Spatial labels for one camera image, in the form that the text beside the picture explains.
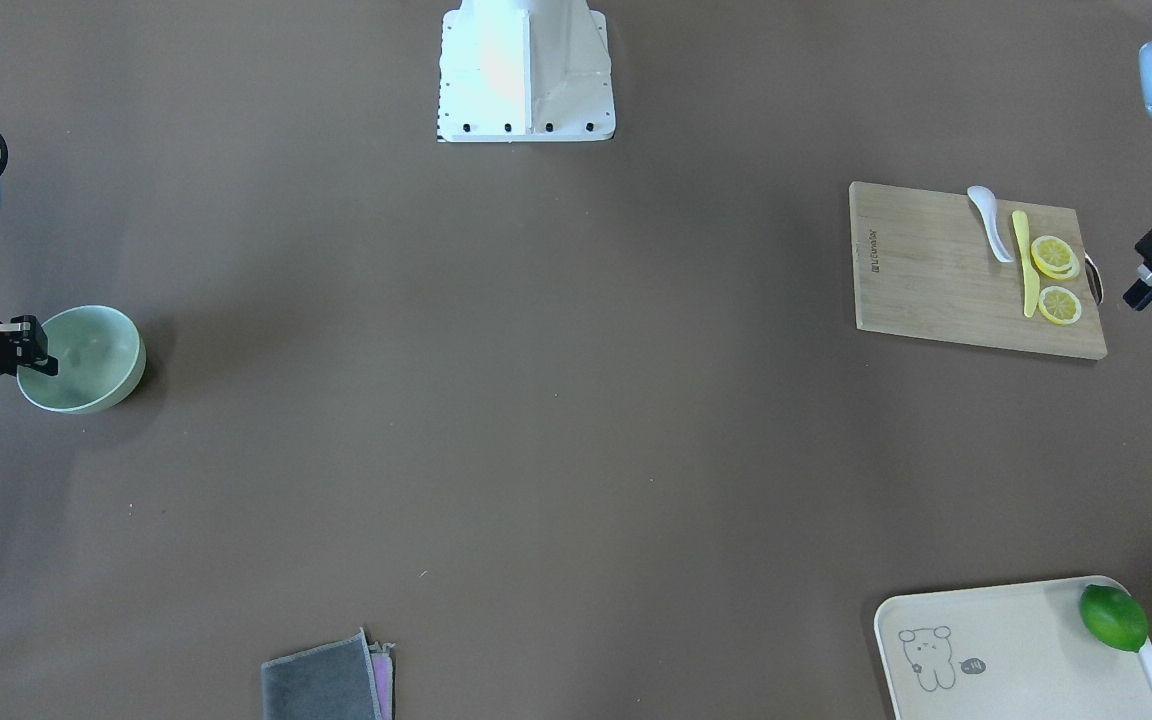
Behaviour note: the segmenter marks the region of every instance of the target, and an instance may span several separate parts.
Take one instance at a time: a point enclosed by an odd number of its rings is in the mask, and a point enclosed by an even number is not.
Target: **gray cloth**
[[[265,720],[384,720],[364,630],[355,637],[312,647],[262,665]]]

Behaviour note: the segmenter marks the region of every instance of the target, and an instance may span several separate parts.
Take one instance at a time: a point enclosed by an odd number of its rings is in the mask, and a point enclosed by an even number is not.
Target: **white tray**
[[[897,720],[1152,720],[1152,644],[1107,647],[1083,626],[1102,575],[888,598],[874,634]]]

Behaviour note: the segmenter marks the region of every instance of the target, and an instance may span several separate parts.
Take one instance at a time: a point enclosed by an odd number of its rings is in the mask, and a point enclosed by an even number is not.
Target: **white spoon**
[[[1002,243],[998,236],[998,199],[987,187],[973,184],[968,188],[968,197],[975,202],[975,206],[980,211],[980,219],[984,220],[984,233],[990,237],[990,249],[1000,263],[1015,263],[1011,258],[1011,250]]]

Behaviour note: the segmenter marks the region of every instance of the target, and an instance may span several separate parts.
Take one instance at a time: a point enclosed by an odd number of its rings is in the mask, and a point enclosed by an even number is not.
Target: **wooden cutting board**
[[[1087,272],[1041,287],[1074,291],[1083,316],[1074,325],[1025,318],[1020,258],[998,263],[984,223],[965,195],[854,182],[851,256],[856,327],[863,331],[1099,361],[1107,354]],[[1032,238],[1053,234],[1083,256],[1074,210],[998,200],[998,232],[1016,249],[1011,211],[1029,213]]]

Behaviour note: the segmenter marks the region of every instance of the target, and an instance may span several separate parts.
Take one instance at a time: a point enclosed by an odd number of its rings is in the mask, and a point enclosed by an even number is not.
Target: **lemon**
[[[1073,291],[1053,285],[1038,293],[1038,311],[1056,325],[1074,325],[1083,316],[1083,304]]]
[[[1044,234],[1029,247],[1038,272],[1058,281],[1068,281],[1078,274],[1078,260],[1074,258],[1074,249],[1053,234]]]
[[[1149,638],[1149,621],[1140,604],[1119,588],[1087,585],[1078,614],[1096,638],[1116,650],[1139,652]]]

